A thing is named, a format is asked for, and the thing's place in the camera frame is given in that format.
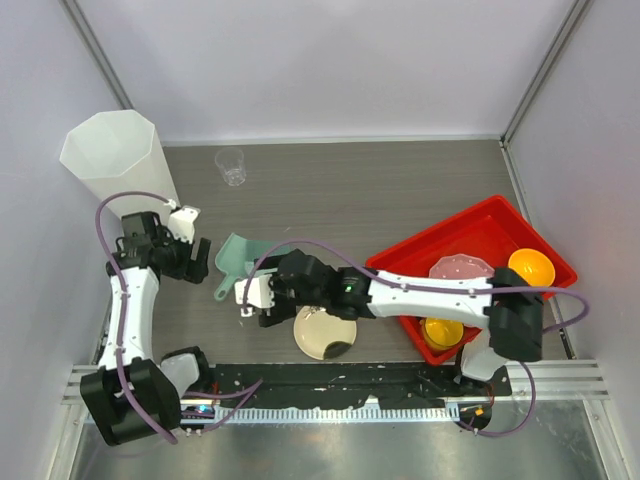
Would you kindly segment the green dustpan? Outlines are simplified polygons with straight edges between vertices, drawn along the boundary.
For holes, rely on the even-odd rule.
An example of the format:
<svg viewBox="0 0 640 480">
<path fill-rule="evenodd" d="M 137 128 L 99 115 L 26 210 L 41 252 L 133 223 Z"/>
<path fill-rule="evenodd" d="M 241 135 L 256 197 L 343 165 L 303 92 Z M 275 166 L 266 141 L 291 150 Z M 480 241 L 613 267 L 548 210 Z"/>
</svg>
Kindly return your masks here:
<svg viewBox="0 0 640 480">
<path fill-rule="evenodd" d="M 254 261 L 275 245 L 274 242 L 249 240 L 231 233 L 216 254 L 214 264 L 223 279 L 214 292 L 214 299 L 222 302 L 238 280 L 245 279 Z"/>
</svg>

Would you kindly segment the green hand brush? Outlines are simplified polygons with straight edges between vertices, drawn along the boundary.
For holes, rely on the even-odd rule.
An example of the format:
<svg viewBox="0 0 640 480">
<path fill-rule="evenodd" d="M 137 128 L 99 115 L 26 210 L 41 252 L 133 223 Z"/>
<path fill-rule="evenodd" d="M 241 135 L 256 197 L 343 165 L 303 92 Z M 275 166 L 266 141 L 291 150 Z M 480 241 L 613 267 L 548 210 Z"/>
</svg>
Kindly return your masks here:
<svg viewBox="0 0 640 480">
<path fill-rule="evenodd" d="M 251 240 L 247 243 L 245 250 L 245 270 L 247 274 L 252 271 L 255 263 L 265 254 L 265 252 L 273 246 L 274 243 L 268 241 Z M 258 274 L 260 271 L 271 271 L 277 269 L 281 258 L 289 254 L 291 250 L 292 248 L 289 245 L 286 245 L 271 252 L 259 265 Z"/>
</svg>

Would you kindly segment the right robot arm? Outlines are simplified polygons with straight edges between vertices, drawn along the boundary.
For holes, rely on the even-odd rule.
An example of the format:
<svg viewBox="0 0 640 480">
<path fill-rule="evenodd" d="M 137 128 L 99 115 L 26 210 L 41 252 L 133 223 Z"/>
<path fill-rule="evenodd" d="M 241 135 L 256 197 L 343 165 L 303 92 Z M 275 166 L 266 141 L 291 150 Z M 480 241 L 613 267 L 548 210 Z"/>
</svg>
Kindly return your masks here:
<svg viewBox="0 0 640 480">
<path fill-rule="evenodd" d="M 264 327 L 309 306 L 342 320 L 411 316 L 477 328 L 451 371 L 453 386 L 465 395 L 477 393 L 508 361 L 542 357 L 543 299 L 507 267 L 490 277 L 410 277 L 361 265 L 334 268 L 295 249 L 279 256 L 274 272 L 251 271 L 239 303 L 245 311 L 258 309 Z"/>
</svg>

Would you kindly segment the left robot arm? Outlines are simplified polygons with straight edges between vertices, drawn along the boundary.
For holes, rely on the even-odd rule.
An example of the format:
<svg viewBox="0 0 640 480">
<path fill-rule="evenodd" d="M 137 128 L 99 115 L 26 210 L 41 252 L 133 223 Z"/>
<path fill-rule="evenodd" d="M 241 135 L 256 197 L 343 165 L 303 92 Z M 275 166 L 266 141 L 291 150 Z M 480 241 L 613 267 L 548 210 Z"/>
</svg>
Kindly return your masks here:
<svg viewBox="0 0 640 480">
<path fill-rule="evenodd" d="M 121 219 L 122 234 L 106 265 L 112 291 L 106 345 L 80 394 L 109 446 L 171 432 L 181 422 L 181 399 L 205 397 L 213 375 L 197 346 L 152 353 L 152 321 L 160 281 L 200 284 L 208 275 L 210 240 L 196 239 L 199 209 L 174 209 L 163 222 L 145 211 Z"/>
</svg>

